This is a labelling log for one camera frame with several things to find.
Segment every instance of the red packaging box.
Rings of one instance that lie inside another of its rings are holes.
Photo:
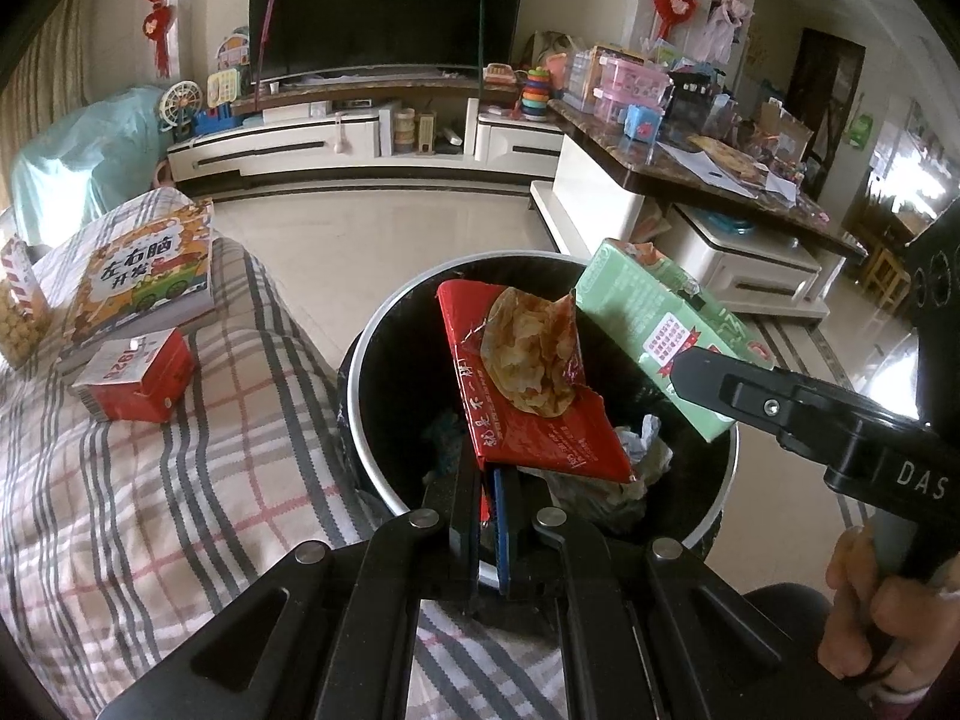
[[[496,389],[480,355],[488,311],[503,286],[455,279],[440,284],[437,298],[450,344],[477,460],[628,483],[630,461],[604,411],[603,398],[584,382],[579,346],[571,361],[576,396],[555,418],[515,408]]]
[[[107,341],[74,382],[73,392],[101,422],[167,422],[184,396],[193,356],[179,330]]]

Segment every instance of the curtain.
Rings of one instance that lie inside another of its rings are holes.
[[[0,94],[0,210],[11,204],[13,157],[53,122],[86,105],[83,15],[83,0],[61,0]]]

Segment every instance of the wooden chair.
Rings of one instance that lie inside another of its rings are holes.
[[[881,309],[889,306],[890,313],[894,314],[910,293],[910,276],[896,256],[888,248],[882,248],[863,279],[863,290],[865,293],[877,290],[880,295],[877,305]]]

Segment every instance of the flat screen tv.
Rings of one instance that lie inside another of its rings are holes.
[[[251,64],[268,0],[250,0]],[[483,62],[509,62],[520,0],[486,0]],[[275,0],[261,80],[384,66],[475,68],[480,0]]]

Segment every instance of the dark doorway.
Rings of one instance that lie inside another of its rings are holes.
[[[865,53],[863,46],[836,35],[803,30],[786,109],[813,130],[803,180],[803,189],[813,199],[824,188],[843,137]]]

